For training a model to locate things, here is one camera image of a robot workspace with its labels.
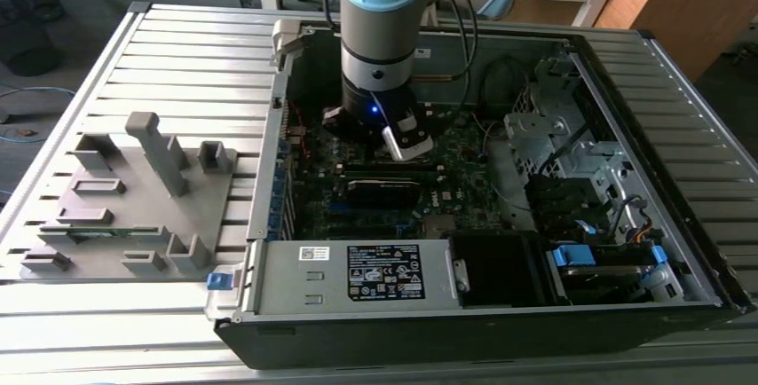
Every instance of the cable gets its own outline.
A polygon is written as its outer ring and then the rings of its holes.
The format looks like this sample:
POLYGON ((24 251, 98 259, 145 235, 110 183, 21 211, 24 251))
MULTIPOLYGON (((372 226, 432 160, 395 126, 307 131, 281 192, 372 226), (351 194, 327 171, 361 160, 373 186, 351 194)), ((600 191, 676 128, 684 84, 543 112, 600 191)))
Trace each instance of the cable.
POLYGON ((614 221, 611 222, 611 227, 607 229, 606 237, 608 239, 614 238, 614 234, 616 233, 618 223, 620 223, 620 217, 624 214, 626 205, 635 201, 636 199, 642 200, 642 196, 639 194, 630 194, 626 199, 622 200, 620 206, 618 207, 618 211, 614 215, 614 221))
POLYGON ((473 118, 473 122, 476 123, 476 126, 479 126, 479 129, 481 130, 481 132, 487 133, 487 130, 481 126, 481 122, 479 122, 479 118, 476 117, 476 115, 471 114, 471 117, 473 118))
POLYGON ((489 137, 489 131, 492 129, 492 127, 496 125, 497 123, 493 122, 489 127, 487 128, 487 130, 484 131, 484 138, 481 139, 481 152, 484 153, 484 150, 487 149, 487 138, 489 137))
MULTIPOLYGON (((457 31, 460 32, 460 47, 463 49, 463 56, 468 61, 471 61, 472 57, 468 55, 468 41, 465 38, 465 27, 463 26, 463 18, 460 17, 460 11, 457 9, 457 4, 455 2, 452 2, 452 13, 455 14, 455 18, 456 18, 456 22, 457 22, 457 31)), ((452 125, 455 118, 457 117, 457 114, 460 113, 460 109, 463 108, 463 106, 465 105, 465 100, 468 99, 468 91, 471 90, 471 70, 469 67, 464 67, 463 70, 463 93, 460 95, 460 101, 457 102, 457 107, 456 110, 453 112, 453 114, 449 116, 449 119, 447 121, 447 125, 443 127, 443 129, 440 130, 439 134, 443 134, 447 130, 447 128, 449 128, 449 126, 452 125)))
POLYGON ((30 91, 40 91, 40 92, 45 92, 45 91, 57 91, 57 92, 65 92, 72 98, 76 95, 76 92, 72 90, 66 90, 65 88, 58 88, 56 86, 29 86, 28 88, 16 88, 12 85, 5 85, 4 83, 0 83, 0 85, 6 86, 8 88, 13 88, 12 90, 9 90, 8 92, 4 92, 2 94, 0 94, 0 98, 10 95, 10 94, 16 94, 17 92, 25 91, 25 90, 30 90, 30 91))
POLYGON ((489 63, 487 63, 487 65, 481 69, 481 77, 480 77, 480 80, 479 80, 479 104, 481 106, 487 105, 487 80, 489 79, 489 74, 491 74, 492 70, 495 70, 495 66, 499 63, 504 64, 505 67, 508 68, 508 70, 511 71, 509 85, 512 85, 515 83, 513 77, 515 77, 516 74, 523 75, 523 85, 524 86, 530 85, 530 75, 526 71, 526 66, 522 64, 522 62, 515 57, 512 57, 509 54, 499 55, 489 63))
POLYGON ((333 23, 332 20, 332 12, 329 11, 329 0, 321 0, 323 2, 323 17, 327 19, 327 23, 329 24, 331 31, 333 33, 340 33, 339 26, 333 23))
MULTIPOLYGON (((453 5, 453 10, 457 8, 455 0, 449 0, 449 2, 453 5)), ((476 58, 476 53, 479 51, 479 23, 476 21, 476 12, 473 11, 473 3, 471 2, 471 0, 465 0, 465 3, 468 5, 468 15, 469 15, 469 20, 471 20, 471 25, 473 27, 473 41, 471 43, 471 55, 467 56, 468 57, 468 62, 463 68, 463 70, 452 76, 452 80, 456 81, 457 79, 460 79, 460 77, 463 77, 463 74, 465 74, 468 72, 468 70, 471 69, 471 65, 473 64, 473 58, 476 58)), ((463 28, 463 20, 459 18, 459 16, 456 15, 456 18, 460 22, 460 27, 463 28)), ((463 37, 463 39, 465 39, 465 29, 461 30, 460 33, 460 37, 463 37)))
POLYGON ((46 140, 46 138, 34 138, 34 139, 14 139, 8 137, 0 137, 0 140, 6 141, 8 143, 41 143, 46 140))
POLYGON ((497 194, 497 197, 500 197, 503 199, 503 201, 505 203, 508 203, 508 206, 511 206, 512 208, 520 209, 520 210, 526 210, 527 212, 531 213, 531 209, 524 208, 523 206, 519 205, 513 205, 512 202, 508 200, 508 198, 505 196, 501 195, 500 190, 497 190, 497 187, 495 186, 495 184, 489 184, 492 187, 492 190, 495 191, 495 194, 497 194))
POLYGON ((650 232, 650 230, 652 230, 652 218, 650 218, 650 216, 644 213, 643 208, 639 209, 639 216, 646 219, 646 222, 642 228, 639 228, 639 230, 635 232, 635 235, 631 236, 631 239, 627 243, 642 243, 642 237, 650 232))
POLYGON ((576 141, 579 141, 579 138, 582 137, 582 135, 587 132, 587 130, 590 129, 590 124, 584 123, 584 125, 582 125, 582 128, 579 128, 576 130, 576 132, 568 137, 568 139, 566 140, 566 142, 563 143, 563 145, 560 147, 558 147, 558 150, 555 150, 555 153, 552 153, 547 159, 544 160, 544 162, 540 165, 540 168, 536 169, 536 175, 542 175, 542 173, 544 172, 544 170, 547 169, 548 165, 560 157, 564 155, 564 153, 571 149, 571 147, 574 147, 574 144, 576 144, 576 141))

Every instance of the blue tab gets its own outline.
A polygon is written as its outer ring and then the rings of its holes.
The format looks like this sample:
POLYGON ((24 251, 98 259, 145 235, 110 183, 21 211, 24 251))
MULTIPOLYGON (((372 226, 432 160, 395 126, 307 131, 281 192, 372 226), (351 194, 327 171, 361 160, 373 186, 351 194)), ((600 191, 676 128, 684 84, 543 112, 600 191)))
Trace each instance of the blue tab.
POLYGON ((235 284, 232 283, 233 277, 224 272, 212 272, 208 274, 205 280, 205 287, 208 290, 232 290, 235 284))
POLYGON ((590 245, 562 245, 552 251, 552 258, 559 267, 595 265, 590 245))
POLYGON ((655 263, 664 263, 668 260, 668 256, 666 255, 666 251, 662 246, 652 247, 652 256, 655 257, 655 263))
POLYGON ((592 225, 590 225, 586 221, 582 221, 580 219, 576 219, 575 222, 579 224, 579 226, 584 229, 584 232, 587 234, 590 234, 591 236, 594 236, 596 234, 596 228, 594 228, 592 225))

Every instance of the aluminum extrusion table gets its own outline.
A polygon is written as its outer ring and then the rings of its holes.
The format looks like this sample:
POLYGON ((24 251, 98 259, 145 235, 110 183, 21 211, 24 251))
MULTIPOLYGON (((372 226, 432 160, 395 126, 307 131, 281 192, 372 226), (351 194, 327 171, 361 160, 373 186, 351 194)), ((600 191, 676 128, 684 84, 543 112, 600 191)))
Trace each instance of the aluminum extrusion table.
MULTIPOLYGON (((122 124, 133 110, 148 110, 163 117, 161 133, 179 136, 184 147, 212 138, 240 152, 216 262, 241 260, 276 71, 268 62, 272 25, 283 17, 321 17, 144 6, 126 13, 0 214, 2 254, 18 237, 33 244, 36 224, 54 214, 54 199, 78 166, 64 153, 77 132, 116 133, 120 145, 136 145, 122 134, 122 124)), ((758 293, 758 169, 658 43, 632 31, 485 27, 586 37, 744 288, 758 293)), ((17 274, 12 263, 5 259, 0 264, 5 266, 0 276, 12 279, 17 274)), ((564 380, 567 374, 611 369, 666 378, 660 373, 666 371, 648 369, 674 366, 684 366, 676 378, 720 378, 724 371, 708 365, 732 365, 730 372, 743 374, 756 370, 758 317, 751 315, 708 331, 672 334, 620 354, 491 364, 252 371, 213 333, 203 313, 205 298, 201 283, 8 282, 0 286, 0 382, 399 382, 534 373, 560 374, 564 380)), ((628 375, 612 374, 616 379, 628 375)))

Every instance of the black cable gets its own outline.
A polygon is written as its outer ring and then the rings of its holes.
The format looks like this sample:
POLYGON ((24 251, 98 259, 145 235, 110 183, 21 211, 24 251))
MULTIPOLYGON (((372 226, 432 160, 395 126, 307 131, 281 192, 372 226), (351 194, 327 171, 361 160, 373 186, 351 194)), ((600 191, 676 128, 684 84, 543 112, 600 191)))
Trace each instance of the black cable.
MULTIPOLYGON (((469 62, 469 61, 472 61, 472 56, 468 55, 468 40, 465 38, 465 26, 463 25, 463 17, 460 16, 460 10, 457 9, 457 4, 456 4, 455 0, 449 0, 449 1, 452 3, 452 13, 455 14, 455 18, 456 18, 456 22, 457 22, 457 31, 460 32, 460 44, 461 44, 461 48, 463 48, 463 56, 464 56, 467 62, 469 62)), ((465 100, 468 99, 468 91, 471 90, 471 69, 469 69, 469 67, 465 67, 460 73, 463 74, 463 94, 460 96, 460 101, 457 102, 457 107, 455 109, 455 113, 449 116, 445 126, 439 131, 439 135, 441 135, 445 132, 447 128, 449 128, 449 125, 452 125, 452 122, 455 121, 455 118, 457 117, 457 115, 460 113, 460 109, 465 105, 465 100)))
MULTIPOLYGON (((449 2, 452 3, 453 6, 453 11, 457 8, 456 6, 456 2, 455 0, 449 0, 449 2)), ((463 70, 452 76, 452 80, 456 81, 457 79, 460 79, 463 77, 463 75, 468 72, 468 70, 471 69, 471 65, 473 64, 473 59, 476 58, 476 53, 479 51, 479 22, 476 20, 476 12, 473 11, 473 3, 471 2, 471 0, 465 0, 465 3, 468 5, 468 19, 471 20, 471 25, 473 27, 473 41, 471 43, 471 55, 467 56, 468 60, 465 63, 465 66, 463 68, 463 70)), ((460 31, 460 37, 463 37, 463 39, 465 39, 465 28, 463 28, 463 30, 460 31)))
POLYGON ((566 140, 566 142, 563 143, 563 145, 560 147, 558 147, 558 150, 555 150, 555 153, 552 153, 547 159, 544 160, 544 162, 540 165, 540 168, 536 169, 536 175, 542 175, 542 173, 544 172, 544 170, 547 169, 548 165, 560 157, 566 154, 566 152, 571 149, 571 147, 574 147, 574 144, 576 144, 576 141, 579 141, 579 138, 582 137, 582 135, 587 132, 587 130, 590 129, 590 124, 584 123, 584 125, 582 125, 582 128, 579 128, 576 130, 576 132, 574 134, 571 134, 571 136, 568 137, 568 139, 566 140))
POLYGON ((327 23, 329 24, 331 31, 333 33, 340 33, 340 28, 333 23, 333 20, 332 20, 332 12, 329 11, 329 0, 321 0, 321 2, 323 2, 323 16, 327 19, 327 23))
POLYGON ((479 106, 484 106, 488 104, 487 101, 487 80, 489 79, 489 74, 492 70, 495 70, 496 65, 501 63, 509 70, 509 81, 508 85, 512 86, 515 84, 516 75, 523 77, 523 86, 530 84, 530 75, 526 71, 526 66, 523 63, 512 57, 509 54, 500 54, 487 65, 481 68, 481 77, 479 79, 479 106))
POLYGON ((622 200, 620 206, 618 207, 618 211, 614 215, 614 222, 611 223, 611 227, 607 229, 606 237, 608 239, 614 238, 614 234, 616 233, 618 224, 620 223, 620 217, 624 215, 626 205, 635 201, 636 199, 642 200, 642 196, 639 194, 630 194, 626 199, 622 200))

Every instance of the motherboard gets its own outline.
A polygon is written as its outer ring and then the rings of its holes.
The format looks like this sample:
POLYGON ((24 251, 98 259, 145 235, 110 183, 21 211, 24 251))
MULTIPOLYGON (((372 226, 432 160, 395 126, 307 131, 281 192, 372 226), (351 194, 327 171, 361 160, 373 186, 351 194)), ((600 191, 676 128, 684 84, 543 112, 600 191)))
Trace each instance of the motherboard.
MULTIPOLYGON (((452 110, 429 104, 424 109, 440 119, 452 110)), ((436 138, 436 149, 397 163, 384 149, 367 153, 363 145, 333 137, 320 117, 293 113, 295 239, 437 239, 459 228, 503 227, 481 150, 485 135, 492 140, 503 133, 497 123, 485 123, 487 132, 461 114, 436 138)))

